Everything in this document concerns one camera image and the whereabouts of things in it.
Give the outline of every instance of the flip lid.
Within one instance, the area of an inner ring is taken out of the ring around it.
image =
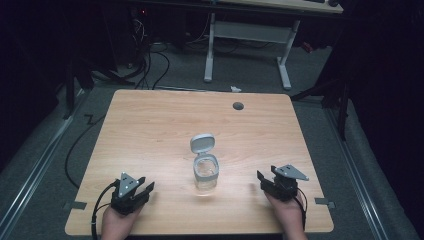
[[[215,146],[215,138],[211,133],[203,133],[194,136],[190,141],[193,153],[206,153]]]

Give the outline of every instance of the gray carpet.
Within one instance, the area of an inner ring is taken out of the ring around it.
[[[178,87],[231,91],[230,87],[236,86],[242,92],[294,95],[314,85],[331,52],[329,48],[310,54],[299,48],[292,49],[287,61],[287,69],[293,89],[288,92],[282,89],[275,62],[278,45],[259,50],[238,47],[232,53],[224,53],[232,50],[233,47],[218,45],[212,83],[204,83],[202,80],[205,49],[186,48],[182,51],[172,46],[167,47],[162,53],[169,58],[170,68],[158,83],[157,89]],[[154,47],[154,50],[160,49],[165,49],[165,45]],[[163,56],[158,54],[151,56],[152,69],[148,75],[150,87],[167,68],[167,62]],[[130,70],[121,68],[120,74],[128,71]],[[107,112],[114,91],[122,88],[130,87],[97,81],[95,88],[90,93],[84,94],[87,96],[86,100],[73,115],[72,123],[55,151],[49,168],[16,222],[9,239],[91,239],[90,237],[67,236],[64,232],[69,215],[69,210],[64,209],[64,206],[73,201],[77,193],[76,188],[65,176],[65,159],[78,136],[90,126],[87,124],[88,117],[85,115],[93,115],[93,121],[102,117]],[[62,116],[66,110],[63,92],[58,97],[60,105],[34,130],[6,170],[0,175],[0,191],[3,193],[0,205],[1,216],[7,212],[34,163],[42,156],[49,139],[63,123]],[[335,225],[334,230],[326,234],[308,234],[309,239],[374,239],[358,201],[357,193],[348,177],[337,136],[331,130],[332,126],[326,117],[325,110],[321,108],[316,97],[295,102],[294,107],[324,195],[336,206],[330,209]],[[390,239],[419,239],[409,220],[404,216],[396,196],[369,149],[360,124],[355,117],[354,108],[350,106],[349,111],[346,126],[347,143],[358,164],[358,169],[363,173],[364,182],[372,193],[376,208],[387,226],[388,237]],[[69,174],[78,184],[84,175],[101,124],[102,122],[92,127],[75,145],[70,155]],[[270,239],[271,237],[273,236],[250,236],[252,239]]]

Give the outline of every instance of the wooden tabletop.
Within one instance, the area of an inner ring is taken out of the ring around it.
[[[244,105],[235,110],[234,102]],[[190,140],[215,136],[209,151],[219,161],[218,184],[202,195],[194,184]],[[132,234],[281,233],[260,189],[256,171],[274,176],[271,165],[292,164],[309,177],[298,181],[308,198],[307,232],[329,232],[333,222],[290,98],[283,94],[118,90],[111,102],[76,201],[66,224],[69,235],[90,235],[100,193],[121,172],[155,182]],[[113,189],[101,204],[109,203]],[[97,214],[100,233],[103,209]]]
[[[302,11],[320,13],[343,13],[343,8],[339,5],[331,7],[328,0],[324,3],[311,2],[306,0],[219,0],[219,2],[247,4],[262,7],[286,8]]]

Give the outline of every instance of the white desk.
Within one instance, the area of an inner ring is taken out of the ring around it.
[[[304,0],[220,0],[225,3],[248,4],[263,7],[286,8],[301,11],[313,11],[321,13],[341,14],[343,9],[338,5],[331,7],[327,2],[315,3]],[[216,21],[215,14],[211,14],[209,31],[209,49],[206,57],[205,82],[212,81],[213,75],[213,45],[215,37],[233,38],[252,41],[263,41],[282,43],[285,45],[281,57],[277,58],[278,69],[280,71],[283,87],[291,89],[291,83],[286,69],[286,61],[290,49],[296,37],[300,21],[296,20],[292,27],[272,27],[265,25],[244,24],[235,22]]]

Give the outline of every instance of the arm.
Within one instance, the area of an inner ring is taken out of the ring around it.
[[[278,221],[280,221],[288,240],[307,239],[306,234],[303,231],[302,212],[299,205],[293,199],[288,202],[281,202],[266,192],[265,196],[274,207],[275,215],[277,216]],[[297,199],[303,205],[300,195],[297,195]]]
[[[124,240],[128,237],[142,208],[125,216],[109,206],[103,213],[102,240]]]

